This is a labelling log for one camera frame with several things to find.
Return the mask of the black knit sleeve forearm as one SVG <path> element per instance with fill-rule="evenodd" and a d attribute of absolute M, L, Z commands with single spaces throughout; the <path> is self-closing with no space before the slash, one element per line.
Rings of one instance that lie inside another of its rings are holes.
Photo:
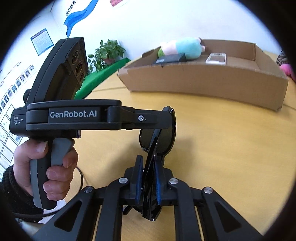
<path fill-rule="evenodd" d="M 3 174 L 1 193 L 11 212 L 34 216 L 33 218 L 20 217 L 21 220 L 34 223 L 42 220 L 42 217 L 36 218 L 36 215 L 44 214 L 43 209 L 37 208 L 33 197 L 18 185 L 14 176 L 14 166 L 7 168 Z"/>

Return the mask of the person's left hand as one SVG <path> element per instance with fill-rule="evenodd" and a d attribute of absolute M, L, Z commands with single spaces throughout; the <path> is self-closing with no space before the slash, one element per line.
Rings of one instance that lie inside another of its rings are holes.
<path fill-rule="evenodd" d="M 18 146 L 14 152 L 14 176 L 17 184 L 28 194 L 32 195 L 30 181 L 30 161 L 41 159 L 48 152 L 47 142 L 38 142 L 29 139 Z M 43 189 L 49 200 L 59 201 L 66 197 L 73 180 L 73 172 L 77 166 L 78 154 L 72 148 L 62 160 L 62 166 L 51 166 L 46 171 L 49 179 L 44 183 Z"/>

